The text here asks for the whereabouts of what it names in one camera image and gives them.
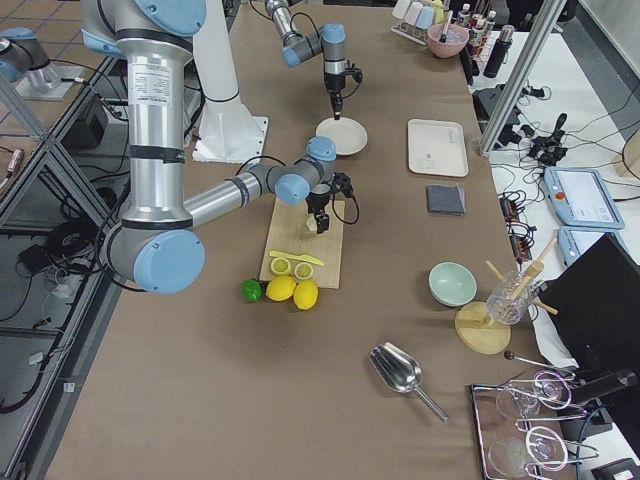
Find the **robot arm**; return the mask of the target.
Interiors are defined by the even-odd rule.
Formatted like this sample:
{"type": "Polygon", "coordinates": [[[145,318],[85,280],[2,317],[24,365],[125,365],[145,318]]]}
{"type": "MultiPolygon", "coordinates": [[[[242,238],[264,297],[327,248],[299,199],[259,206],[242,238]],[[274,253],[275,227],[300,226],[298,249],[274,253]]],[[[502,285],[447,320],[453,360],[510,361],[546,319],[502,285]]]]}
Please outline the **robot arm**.
{"type": "Polygon", "coordinates": [[[86,1],[86,46],[127,62],[131,195],[106,236],[115,274],[169,295],[188,288],[205,264],[196,228],[265,193],[296,205],[331,183],[336,148],[311,139],[290,166],[257,164],[186,198],[184,69],[197,67],[205,107],[200,137],[207,157],[232,160],[258,146],[261,118],[243,105],[223,7],[218,1],[86,1]]]}
{"type": "Polygon", "coordinates": [[[341,23],[328,23],[319,28],[311,22],[313,32],[305,35],[294,24],[289,1],[265,1],[267,16],[274,23],[283,46],[282,56],[288,67],[296,67],[321,54],[324,86],[329,95],[333,118],[340,120],[344,106],[346,81],[356,82],[353,94],[363,81],[362,70],[346,56],[346,30],[341,23]]]}

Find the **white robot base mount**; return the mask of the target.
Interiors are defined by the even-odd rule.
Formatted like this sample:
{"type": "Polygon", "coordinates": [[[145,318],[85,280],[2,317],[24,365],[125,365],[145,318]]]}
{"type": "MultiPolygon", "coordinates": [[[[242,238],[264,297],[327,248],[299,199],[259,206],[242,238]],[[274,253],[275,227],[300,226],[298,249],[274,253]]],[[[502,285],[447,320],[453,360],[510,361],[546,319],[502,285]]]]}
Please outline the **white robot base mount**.
{"type": "Polygon", "coordinates": [[[252,115],[241,100],[220,1],[206,3],[205,23],[193,38],[193,53],[205,99],[193,159],[243,163],[260,155],[268,119],[252,115]]]}

